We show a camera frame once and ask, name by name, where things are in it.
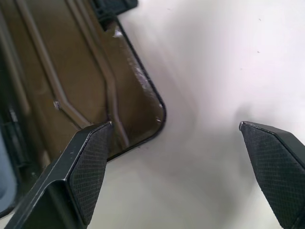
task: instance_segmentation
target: diamond-textured grip pad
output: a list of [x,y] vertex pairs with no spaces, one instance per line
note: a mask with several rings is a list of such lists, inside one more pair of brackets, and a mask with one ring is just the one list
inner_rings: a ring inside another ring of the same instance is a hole
[[305,170],[271,133],[242,125],[256,180],[284,229],[299,228],[304,216]]
[[107,163],[111,124],[95,131],[83,148],[70,176],[70,187],[85,225],[89,225]]

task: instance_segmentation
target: white surface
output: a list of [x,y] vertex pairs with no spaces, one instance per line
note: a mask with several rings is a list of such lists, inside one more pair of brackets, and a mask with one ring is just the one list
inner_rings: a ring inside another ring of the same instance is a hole
[[1,229],[5,228],[5,226],[7,225],[7,223],[9,222],[9,220],[12,216],[13,216],[13,213],[1,218],[1,220],[0,220],[0,228]]
[[305,141],[305,2],[139,0],[120,17],[168,111],[110,162],[90,229],[279,229],[238,131]]

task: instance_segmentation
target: textured rubber pad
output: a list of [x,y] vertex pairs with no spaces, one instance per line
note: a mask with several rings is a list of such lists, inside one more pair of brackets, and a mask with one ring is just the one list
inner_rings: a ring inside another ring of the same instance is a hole
[[109,152],[111,125],[94,132],[70,176],[70,187],[85,225],[89,225],[102,187]]
[[246,122],[241,123],[240,130],[256,180],[280,225],[284,229],[300,228],[305,207],[304,168],[274,133]]

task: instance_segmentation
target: brown plastic tray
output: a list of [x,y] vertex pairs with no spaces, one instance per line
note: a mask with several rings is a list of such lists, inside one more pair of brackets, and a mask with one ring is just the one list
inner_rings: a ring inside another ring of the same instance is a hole
[[80,129],[112,121],[108,160],[156,136],[166,111],[115,15],[88,0],[2,0],[0,42],[37,156],[46,165]]

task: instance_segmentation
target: black plastic part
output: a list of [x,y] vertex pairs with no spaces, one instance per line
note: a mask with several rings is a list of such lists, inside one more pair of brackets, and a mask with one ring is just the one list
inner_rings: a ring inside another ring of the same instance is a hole
[[290,132],[241,122],[256,180],[284,229],[305,221],[305,146]]
[[91,0],[99,21],[109,13],[119,15],[138,5],[138,0]]
[[22,200],[6,229],[87,228],[102,186],[111,134],[111,123],[76,133]]

